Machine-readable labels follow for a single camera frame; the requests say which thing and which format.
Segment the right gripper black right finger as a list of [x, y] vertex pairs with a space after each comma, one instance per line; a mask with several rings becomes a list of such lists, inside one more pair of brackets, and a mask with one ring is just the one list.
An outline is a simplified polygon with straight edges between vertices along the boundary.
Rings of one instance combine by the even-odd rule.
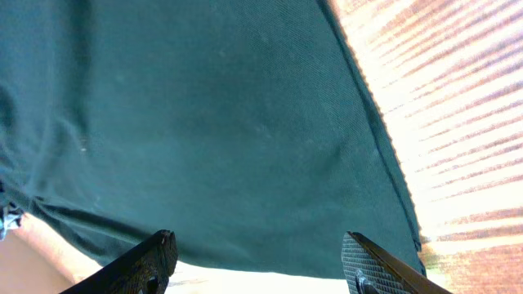
[[350, 294], [450, 294], [360, 233], [344, 234], [341, 261]]

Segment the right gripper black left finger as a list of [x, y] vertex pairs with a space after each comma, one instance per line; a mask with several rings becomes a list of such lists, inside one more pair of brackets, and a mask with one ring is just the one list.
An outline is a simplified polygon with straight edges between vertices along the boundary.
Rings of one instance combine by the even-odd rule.
[[164, 294], [177, 259], [175, 234], [162, 229], [61, 294]]

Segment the black t-shirt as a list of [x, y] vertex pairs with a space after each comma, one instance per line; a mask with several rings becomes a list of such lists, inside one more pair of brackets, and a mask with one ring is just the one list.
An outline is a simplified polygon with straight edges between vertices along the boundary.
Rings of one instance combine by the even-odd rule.
[[2, 199], [101, 265], [341, 278], [342, 236], [417, 271], [379, 112], [325, 1], [4, 1]]

